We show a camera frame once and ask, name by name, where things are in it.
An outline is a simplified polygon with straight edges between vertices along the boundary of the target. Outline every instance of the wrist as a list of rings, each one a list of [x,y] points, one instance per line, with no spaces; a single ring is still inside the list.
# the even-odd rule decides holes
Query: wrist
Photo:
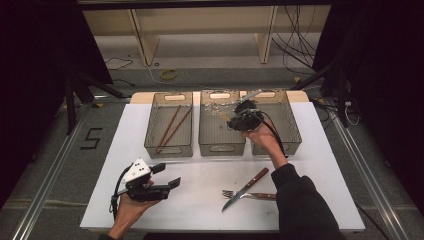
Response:
[[[275,169],[278,169],[288,163],[286,156],[276,141],[271,144],[267,144],[264,149],[267,151],[268,156],[271,158]]]
[[[108,235],[113,239],[122,239],[125,232],[131,227],[128,224],[114,224],[110,229]]]

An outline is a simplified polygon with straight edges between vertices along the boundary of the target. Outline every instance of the black jacket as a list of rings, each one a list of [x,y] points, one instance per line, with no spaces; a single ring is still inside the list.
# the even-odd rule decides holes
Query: black jacket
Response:
[[[277,188],[281,240],[345,239],[309,177],[300,177],[291,164],[278,168],[271,176]]]

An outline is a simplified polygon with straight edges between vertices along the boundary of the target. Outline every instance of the metal fork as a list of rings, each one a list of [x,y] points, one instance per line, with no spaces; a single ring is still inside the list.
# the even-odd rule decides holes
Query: metal fork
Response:
[[[227,198],[232,198],[236,194],[237,194],[237,191],[222,190],[222,195]],[[276,196],[275,194],[272,194],[272,193],[245,193],[241,195],[240,198],[251,198],[251,199],[258,199],[258,200],[275,201]]]

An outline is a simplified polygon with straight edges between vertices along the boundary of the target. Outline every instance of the wooden chopstick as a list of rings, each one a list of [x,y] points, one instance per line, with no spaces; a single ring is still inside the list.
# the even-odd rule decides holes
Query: wooden chopstick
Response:
[[[163,135],[162,135],[162,138],[161,138],[161,139],[160,139],[160,141],[159,141],[159,144],[158,144],[158,146],[159,146],[159,147],[160,147],[160,146],[162,146],[162,142],[163,142],[163,140],[165,139],[166,135],[168,134],[169,128],[171,128],[171,125],[172,125],[172,123],[174,122],[175,117],[177,116],[177,113],[178,113],[178,111],[180,110],[180,108],[181,108],[181,105],[178,105],[178,108],[177,108],[177,110],[175,111],[174,116],[172,116],[171,121],[169,122],[168,126],[167,126],[167,127],[166,127],[166,129],[165,129],[165,132],[164,132],[164,133],[163,133]]]
[[[184,122],[184,120],[186,119],[186,117],[188,116],[188,114],[191,112],[191,109],[192,109],[193,107],[190,107],[190,109],[187,111],[187,113],[184,115],[184,117],[181,119],[181,121],[178,123],[178,125],[174,128],[174,130],[171,132],[171,135],[169,135],[169,137],[165,140],[165,142],[162,144],[162,145],[160,145],[159,147],[163,147],[163,146],[165,146],[167,143],[168,143],[168,141],[172,138],[172,136],[174,135],[174,133],[178,130],[178,128],[181,126],[181,124]]]

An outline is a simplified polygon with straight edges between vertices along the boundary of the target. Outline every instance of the hand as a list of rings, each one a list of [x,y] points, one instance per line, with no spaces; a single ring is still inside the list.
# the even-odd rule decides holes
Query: hand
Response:
[[[269,126],[274,127],[268,119],[266,119],[265,122]],[[253,143],[263,147],[271,158],[275,169],[288,163],[286,156],[284,156],[283,151],[281,151],[280,145],[278,144],[274,133],[272,133],[265,124],[261,123],[259,127],[252,131],[243,131],[241,135],[249,138]]]
[[[268,123],[271,127],[274,127],[272,123],[266,119],[266,123]],[[277,139],[271,130],[263,123],[261,123],[256,129],[252,131],[243,131],[241,133],[243,137],[249,138],[255,144],[267,149],[268,147],[278,145]]]
[[[149,202],[137,202],[131,200],[128,194],[124,193],[120,197],[118,213],[115,223],[109,231],[109,236],[114,239],[121,239],[125,232],[143,215],[143,213],[161,200]]]

